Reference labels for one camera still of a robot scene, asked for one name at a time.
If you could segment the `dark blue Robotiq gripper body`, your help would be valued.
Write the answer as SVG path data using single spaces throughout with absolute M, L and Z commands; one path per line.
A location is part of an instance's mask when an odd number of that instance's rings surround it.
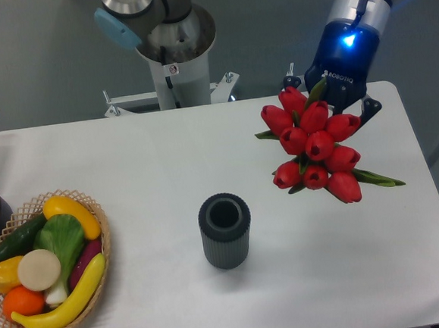
M 350 23 L 332 21 L 326 25 L 311 67 L 304 73 L 308 91 L 323 78 L 327 90 L 321 99 L 341 114 L 362 99 L 366 79 L 379 45 L 379 35 Z

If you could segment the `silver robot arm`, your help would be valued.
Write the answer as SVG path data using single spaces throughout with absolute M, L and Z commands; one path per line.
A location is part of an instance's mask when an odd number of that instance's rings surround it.
M 366 79 L 394 0 L 334 0 L 311 67 L 287 87 L 305 86 L 321 94 L 333 114 L 355 103 L 367 122 L 381 110 L 368 96 Z M 158 105 L 163 110 L 207 105 L 210 87 L 208 53 L 215 41 L 210 13 L 191 0 L 101 0 L 94 13 L 100 30 L 122 48 L 136 50 L 152 72 Z

